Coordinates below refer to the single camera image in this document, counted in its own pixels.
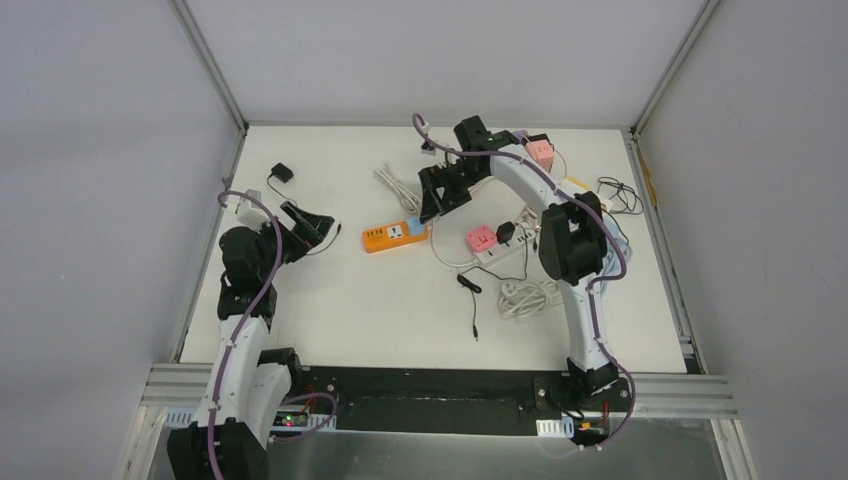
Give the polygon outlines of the black charger with cable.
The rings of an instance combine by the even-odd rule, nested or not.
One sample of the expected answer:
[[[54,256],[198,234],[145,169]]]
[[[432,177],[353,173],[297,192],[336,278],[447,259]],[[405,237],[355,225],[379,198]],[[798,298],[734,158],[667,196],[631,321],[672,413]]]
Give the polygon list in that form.
[[[277,163],[271,168],[271,173],[266,178],[266,184],[276,194],[283,197],[285,200],[292,202],[294,205],[297,205],[297,202],[295,200],[284,195],[280,190],[278,190],[274,185],[271,184],[272,178],[275,178],[280,183],[285,184],[285,183],[289,182],[290,180],[292,180],[293,177],[294,177],[294,174],[293,174],[291,169],[289,169],[287,166],[285,166],[282,163]],[[336,239],[338,238],[338,236],[339,236],[339,234],[342,230],[342,224],[339,221],[335,221],[334,224],[336,225],[336,227],[335,227],[335,233],[333,234],[332,238],[329,241],[324,241],[322,243],[321,247],[319,247],[317,250],[312,250],[310,253],[308,253],[308,255],[312,255],[312,256],[318,255],[318,254],[326,251],[327,249],[329,249],[335,243]]]

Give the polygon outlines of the light blue charger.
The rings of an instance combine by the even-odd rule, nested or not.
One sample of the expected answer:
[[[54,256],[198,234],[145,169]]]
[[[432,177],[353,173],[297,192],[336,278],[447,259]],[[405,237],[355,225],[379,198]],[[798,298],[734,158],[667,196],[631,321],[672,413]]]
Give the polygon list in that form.
[[[411,238],[426,237],[428,235],[427,225],[425,223],[421,223],[415,216],[409,217],[406,220],[406,227],[408,235]]]

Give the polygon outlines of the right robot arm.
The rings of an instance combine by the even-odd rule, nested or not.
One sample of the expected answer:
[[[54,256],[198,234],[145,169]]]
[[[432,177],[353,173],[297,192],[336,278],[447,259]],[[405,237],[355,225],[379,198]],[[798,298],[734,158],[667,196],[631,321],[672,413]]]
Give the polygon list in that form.
[[[490,131],[479,116],[454,127],[456,149],[432,139],[420,114],[412,121],[423,141],[448,157],[418,173],[422,223],[469,202],[471,187],[489,177],[508,186],[538,215],[539,261],[558,284],[570,342],[568,375],[547,388],[547,399],[563,413],[595,408],[624,371],[604,338],[601,286],[627,272],[626,257],[602,219],[601,201],[590,191],[563,190],[526,153],[524,141],[508,130]]]

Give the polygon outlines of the orange power strip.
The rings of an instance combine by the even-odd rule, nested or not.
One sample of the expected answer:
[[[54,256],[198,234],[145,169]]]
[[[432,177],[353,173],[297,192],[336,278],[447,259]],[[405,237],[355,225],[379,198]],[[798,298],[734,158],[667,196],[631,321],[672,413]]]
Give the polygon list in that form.
[[[363,247],[369,254],[419,243],[428,238],[429,230],[426,237],[411,238],[407,232],[406,220],[366,229],[362,233]]]

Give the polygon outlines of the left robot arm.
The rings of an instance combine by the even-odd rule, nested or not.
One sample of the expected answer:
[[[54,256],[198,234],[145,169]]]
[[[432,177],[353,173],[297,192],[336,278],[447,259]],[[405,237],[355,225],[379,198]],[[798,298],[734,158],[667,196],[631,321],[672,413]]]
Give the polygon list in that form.
[[[219,278],[216,358],[193,420],[167,439],[168,459],[178,479],[268,478],[267,446],[278,409],[304,394],[296,352],[265,347],[277,302],[272,280],[282,265],[319,246],[336,221],[291,202],[281,209],[292,227],[242,197],[236,209],[238,226],[219,238],[224,270]]]

